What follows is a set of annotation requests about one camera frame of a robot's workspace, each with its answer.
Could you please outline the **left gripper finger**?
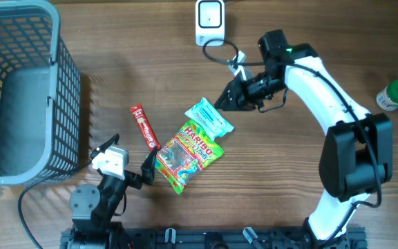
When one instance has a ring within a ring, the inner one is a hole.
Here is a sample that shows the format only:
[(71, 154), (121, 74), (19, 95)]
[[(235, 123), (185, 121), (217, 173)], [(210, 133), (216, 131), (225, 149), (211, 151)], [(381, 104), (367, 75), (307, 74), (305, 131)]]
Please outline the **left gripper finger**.
[(142, 171), (141, 180), (146, 185), (152, 185), (154, 183), (157, 152), (158, 148), (154, 147), (140, 167)]
[(96, 147), (90, 154), (90, 159), (94, 159), (99, 153), (104, 153), (111, 145), (117, 145), (120, 135), (116, 133), (109, 140)]

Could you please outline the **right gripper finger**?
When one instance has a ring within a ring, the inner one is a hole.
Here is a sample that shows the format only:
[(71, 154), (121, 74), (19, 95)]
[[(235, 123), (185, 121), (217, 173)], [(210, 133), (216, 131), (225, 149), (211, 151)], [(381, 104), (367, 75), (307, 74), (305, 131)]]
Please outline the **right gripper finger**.
[(214, 108), (222, 111), (253, 111), (255, 105), (245, 101), (245, 95), (240, 86), (226, 86), (216, 100)]
[(247, 81), (244, 81), (240, 76), (236, 76), (231, 82), (227, 84), (222, 95), (220, 96), (221, 104), (244, 104), (246, 102), (246, 86)]

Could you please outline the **light teal tissue pack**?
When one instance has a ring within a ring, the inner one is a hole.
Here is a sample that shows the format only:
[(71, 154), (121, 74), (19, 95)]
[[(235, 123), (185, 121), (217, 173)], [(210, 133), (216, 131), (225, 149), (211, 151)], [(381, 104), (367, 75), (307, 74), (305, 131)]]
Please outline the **light teal tissue pack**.
[(206, 98), (202, 98), (184, 114), (198, 123), (212, 140), (234, 130), (234, 126), (224, 119)]

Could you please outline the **red snack stick packet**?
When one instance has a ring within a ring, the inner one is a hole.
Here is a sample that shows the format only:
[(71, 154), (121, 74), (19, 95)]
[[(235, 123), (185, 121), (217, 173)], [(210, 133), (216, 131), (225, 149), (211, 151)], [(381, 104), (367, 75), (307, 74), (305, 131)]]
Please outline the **red snack stick packet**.
[(135, 121), (140, 128), (140, 131), (146, 141), (146, 144), (150, 151), (153, 150), (154, 147), (157, 149), (161, 149), (161, 145), (156, 138), (154, 131), (149, 123), (149, 120), (144, 112), (144, 109), (141, 104), (137, 104), (130, 108), (130, 112), (132, 113)]

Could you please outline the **Haribo gummy worms bag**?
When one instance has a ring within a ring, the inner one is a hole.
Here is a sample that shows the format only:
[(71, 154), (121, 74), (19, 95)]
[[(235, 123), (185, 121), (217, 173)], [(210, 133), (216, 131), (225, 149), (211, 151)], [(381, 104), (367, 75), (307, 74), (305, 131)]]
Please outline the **Haribo gummy worms bag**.
[(189, 120), (157, 153), (155, 168), (170, 182), (176, 194), (208, 165), (224, 154), (195, 121)]

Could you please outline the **green lid plastic jar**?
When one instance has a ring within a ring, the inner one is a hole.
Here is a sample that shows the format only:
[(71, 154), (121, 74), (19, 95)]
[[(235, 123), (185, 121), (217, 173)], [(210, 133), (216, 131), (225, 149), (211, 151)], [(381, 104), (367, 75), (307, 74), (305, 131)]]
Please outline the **green lid plastic jar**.
[(385, 111), (394, 111), (398, 108), (398, 80), (390, 83), (376, 96), (377, 104)]

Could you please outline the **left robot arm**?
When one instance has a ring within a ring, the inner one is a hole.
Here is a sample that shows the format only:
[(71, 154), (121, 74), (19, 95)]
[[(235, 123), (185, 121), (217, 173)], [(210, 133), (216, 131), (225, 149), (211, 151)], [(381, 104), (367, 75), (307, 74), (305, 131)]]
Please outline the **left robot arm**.
[(118, 146), (120, 135), (115, 134), (90, 154), (91, 164), (102, 179), (98, 185), (77, 187), (70, 196), (73, 226), (63, 232), (61, 248), (133, 248), (133, 240), (122, 223), (113, 222), (121, 216), (116, 209), (126, 202), (126, 189), (141, 189), (152, 185), (155, 178), (155, 162), (158, 148), (152, 147), (142, 163), (141, 173), (126, 170), (129, 152)]

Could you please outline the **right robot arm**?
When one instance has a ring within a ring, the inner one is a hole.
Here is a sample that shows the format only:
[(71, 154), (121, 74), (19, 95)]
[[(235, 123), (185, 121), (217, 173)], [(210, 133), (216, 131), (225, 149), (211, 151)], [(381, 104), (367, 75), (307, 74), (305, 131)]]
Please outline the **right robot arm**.
[(295, 92), (320, 124), (325, 141), (319, 161), (323, 193), (300, 227), (272, 230), (274, 248), (361, 248), (362, 229), (348, 222), (371, 194), (392, 178), (392, 123), (355, 102), (325, 69), (309, 44), (292, 46), (282, 30), (265, 33), (258, 42), (264, 71), (248, 77), (247, 63), (227, 60), (235, 70), (215, 103), (223, 111), (265, 111), (276, 93)]

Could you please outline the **white barcode scanner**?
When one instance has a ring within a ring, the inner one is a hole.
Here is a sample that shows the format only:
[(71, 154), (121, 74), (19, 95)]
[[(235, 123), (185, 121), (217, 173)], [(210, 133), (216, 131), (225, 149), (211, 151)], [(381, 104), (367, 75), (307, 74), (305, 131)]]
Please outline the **white barcode scanner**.
[(195, 4), (196, 44), (222, 46), (225, 38), (225, 3), (223, 0), (197, 0)]

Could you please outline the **grey plastic mesh basket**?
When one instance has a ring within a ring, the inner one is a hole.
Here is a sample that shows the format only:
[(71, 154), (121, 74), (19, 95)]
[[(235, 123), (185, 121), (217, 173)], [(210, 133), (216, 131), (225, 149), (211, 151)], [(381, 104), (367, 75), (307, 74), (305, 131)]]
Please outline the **grey plastic mesh basket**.
[(48, 1), (0, 1), (0, 185), (79, 167), (81, 74)]

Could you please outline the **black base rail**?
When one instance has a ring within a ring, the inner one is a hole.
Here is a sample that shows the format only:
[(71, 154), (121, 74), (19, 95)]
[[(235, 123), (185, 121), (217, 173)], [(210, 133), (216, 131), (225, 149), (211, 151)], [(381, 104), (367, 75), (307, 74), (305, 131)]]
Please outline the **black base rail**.
[(61, 234), (60, 248), (311, 248), (310, 236), (293, 241), (298, 227), (255, 229), (256, 238), (242, 230), (130, 229), (121, 239), (107, 234), (81, 235), (69, 230)]

